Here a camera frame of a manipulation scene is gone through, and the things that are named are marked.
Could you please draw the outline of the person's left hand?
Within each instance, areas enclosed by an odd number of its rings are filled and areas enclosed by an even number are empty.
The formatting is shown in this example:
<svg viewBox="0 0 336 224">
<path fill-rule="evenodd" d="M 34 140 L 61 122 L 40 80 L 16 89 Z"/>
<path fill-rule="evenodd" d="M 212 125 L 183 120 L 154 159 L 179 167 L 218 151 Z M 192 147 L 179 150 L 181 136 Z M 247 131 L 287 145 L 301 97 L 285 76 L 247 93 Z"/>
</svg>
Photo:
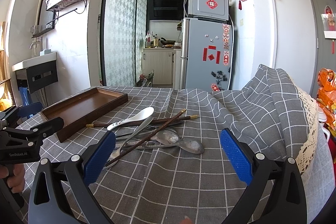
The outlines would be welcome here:
<svg viewBox="0 0 336 224">
<path fill-rule="evenodd" d="M 7 178 L 7 184 L 13 193 L 20 193 L 25 186 L 25 167 L 23 164 L 13 165 L 13 175 L 9 175 L 9 170 L 1 165 L 0 178 Z"/>
</svg>

